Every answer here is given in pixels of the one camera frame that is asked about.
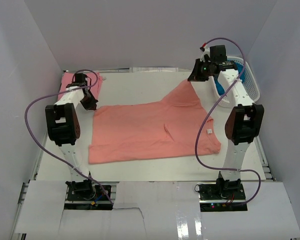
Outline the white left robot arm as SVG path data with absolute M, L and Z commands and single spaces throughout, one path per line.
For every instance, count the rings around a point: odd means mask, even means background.
M 77 72 L 71 83 L 66 86 L 69 90 L 55 104 L 45 107 L 46 125 L 49 139 L 61 150 L 66 162 L 70 164 L 71 181 L 66 184 L 71 193 L 88 198 L 94 193 L 92 181 L 82 177 L 90 176 L 90 172 L 80 153 L 76 141 L 81 136 L 81 128 L 76 113 L 76 107 L 81 105 L 86 111 L 95 111 L 98 100 L 88 87 L 85 73 Z

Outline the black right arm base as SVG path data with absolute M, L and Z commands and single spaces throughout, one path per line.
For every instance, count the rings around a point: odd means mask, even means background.
M 202 213 L 246 212 L 248 210 L 242 184 L 237 190 L 226 190 L 220 193 L 214 183 L 198 183 L 194 191 L 198 194 Z

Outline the salmon orange t shirt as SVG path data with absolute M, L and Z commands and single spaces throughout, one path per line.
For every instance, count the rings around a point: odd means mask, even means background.
M 218 154 L 221 143 L 193 85 L 183 80 L 160 101 L 106 105 L 93 116 L 90 164 Z

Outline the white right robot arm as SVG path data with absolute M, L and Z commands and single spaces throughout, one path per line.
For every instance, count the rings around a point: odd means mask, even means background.
M 259 135 L 264 107 L 256 104 L 248 95 L 242 80 L 243 71 L 229 60 L 224 45 L 209 48 L 201 58 L 196 59 L 194 69 L 188 78 L 190 82 L 204 82 L 214 76 L 224 89 L 221 99 L 227 97 L 232 110 L 225 123 L 224 131 L 228 139 L 223 167 L 214 184 L 200 184 L 195 190 L 202 200 L 244 200 L 241 183 L 242 165 L 246 151 Z

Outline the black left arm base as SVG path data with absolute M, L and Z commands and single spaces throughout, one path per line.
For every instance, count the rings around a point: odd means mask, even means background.
M 72 187 L 68 187 L 65 202 L 65 210 L 80 211 L 111 211 L 112 204 L 101 190 L 99 185 L 93 186 L 93 190 L 75 193 Z

